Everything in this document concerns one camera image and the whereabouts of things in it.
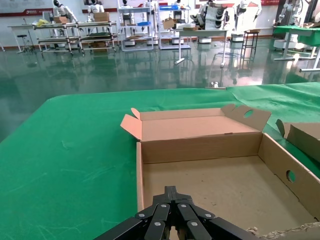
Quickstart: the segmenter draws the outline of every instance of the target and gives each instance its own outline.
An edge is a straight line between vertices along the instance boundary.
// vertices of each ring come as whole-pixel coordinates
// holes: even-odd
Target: circular hole
[[[290,183],[294,183],[296,180],[296,175],[293,171],[288,170],[286,171],[286,179],[288,179]]]
[[[247,111],[247,112],[244,114],[244,117],[245,117],[245,118],[248,118],[248,117],[250,117],[253,113],[254,113],[253,110],[249,110],[249,111]]]

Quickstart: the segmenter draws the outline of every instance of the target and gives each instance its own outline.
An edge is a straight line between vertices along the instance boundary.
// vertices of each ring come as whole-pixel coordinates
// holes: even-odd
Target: box
[[[257,227],[259,236],[320,219],[320,180],[262,133],[270,112],[234,104],[131,110],[135,117],[126,114],[121,127],[138,140],[139,211],[176,186],[216,216],[244,230]]]
[[[54,16],[53,21],[55,21],[56,24],[66,24],[68,19],[65,16]]]
[[[93,14],[93,18],[95,22],[109,22],[110,14],[109,12],[97,12]]]
[[[175,22],[171,17],[166,18],[165,20],[162,21],[162,23],[163,23],[164,29],[171,29],[175,26]]]
[[[105,48],[105,49],[93,49],[93,52],[100,53],[100,52],[108,51],[108,49],[106,49],[107,44],[108,43],[105,41],[95,41],[95,42],[92,42],[90,45],[92,48]]]
[[[320,123],[276,121],[281,135],[298,149],[320,162]]]

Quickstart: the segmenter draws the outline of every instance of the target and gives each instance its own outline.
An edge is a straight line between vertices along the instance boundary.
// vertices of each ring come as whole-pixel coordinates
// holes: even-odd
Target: green table
[[[320,83],[59,96],[0,144],[0,240],[91,240],[137,211],[130,108],[161,111],[245,104],[272,112],[264,131],[320,177],[320,164],[275,122],[320,122]]]

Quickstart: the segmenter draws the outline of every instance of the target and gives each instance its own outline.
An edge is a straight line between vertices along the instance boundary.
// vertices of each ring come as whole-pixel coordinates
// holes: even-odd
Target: green floor
[[[10,135],[46,100],[61,95],[132,90],[204,88],[320,81],[320,73],[299,73],[312,61],[274,62],[273,39],[261,39],[250,61],[240,57],[241,45],[228,45],[226,65],[220,68],[223,43],[192,44],[183,50],[136,51],[109,54],[16,54],[0,51],[0,141]]]

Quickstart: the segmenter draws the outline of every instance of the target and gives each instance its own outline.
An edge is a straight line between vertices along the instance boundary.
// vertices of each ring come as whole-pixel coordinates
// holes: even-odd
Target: stool
[[[27,35],[24,35],[24,34],[22,34],[22,35],[17,35],[17,38],[22,38],[22,41],[23,41],[23,50],[21,51],[21,52],[25,52],[27,49],[26,49],[26,41],[25,41],[25,38],[27,37]]]
[[[1,43],[0,43],[0,47],[2,48],[2,51],[4,51],[4,52],[6,51]]]
[[[247,48],[251,48],[250,56],[252,54],[252,50],[253,49],[254,49],[254,55],[256,55],[257,41],[258,41],[259,33],[260,33],[260,29],[253,29],[253,30],[244,31],[242,48],[241,48],[241,56],[242,56],[242,51],[243,50],[244,50],[243,56],[246,54],[246,49]],[[249,36],[252,36],[252,44],[248,44]]]

